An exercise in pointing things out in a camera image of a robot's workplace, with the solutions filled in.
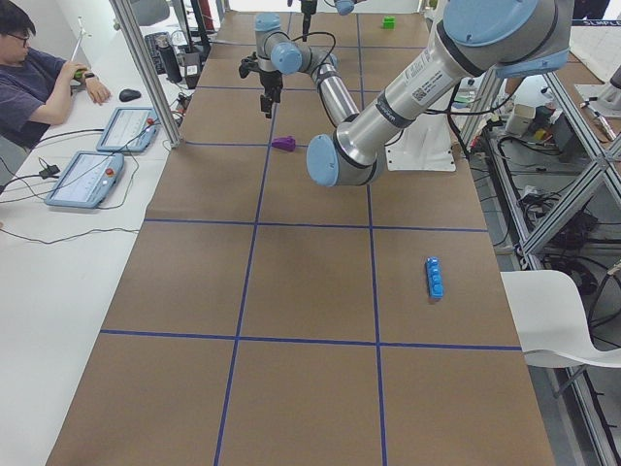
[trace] blue block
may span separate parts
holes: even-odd
[[[441,299],[444,296],[444,283],[442,282],[442,272],[440,260],[437,257],[428,257],[425,262],[427,270],[427,286],[429,296],[434,299]]]

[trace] chair leg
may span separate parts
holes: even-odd
[[[559,396],[561,396],[561,395],[563,394],[563,392],[564,392],[565,390],[567,390],[567,388],[568,388],[568,387],[569,387],[572,383],[574,383],[574,382],[575,382],[575,380],[576,380],[578,377],[580,377],[584,371],[586,371],[586,368],[587,368],[587,365],[586,365],[586,364],[584,364],[583,366],[580,366],[580,367],[578,368],[578,370],[577,370],[577,371],[575,371],[575,372],[573,373],[573,375],[572,375],[571,377],[569,377],[569,378],[568,378],[568,379],[567,379],[567,380],[566,380],[566,381],[565,381],[565,382],[564,382],[561,386],[559,386],[559,389],[558,389],[558,390],[556,390],[556,391],[554,392],[554,398],[558,398]]]

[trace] green block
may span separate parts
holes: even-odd
[[[384,21],[381,27],[384,29],[394,29],[395,24],[396,24],[395,17],[384,17]]]

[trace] black hair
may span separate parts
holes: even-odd
[[[0,34],[7,35],[16,32],[33,35],[37,33],[32,19],[19,6],[10,0],[0,0]]]

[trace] white cylinder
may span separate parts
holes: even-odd
[[[523,104],[515,104],[513,112],[508,118],[505,132],[516,136],[523,136],[528,127],[535,119],[535,107]]]

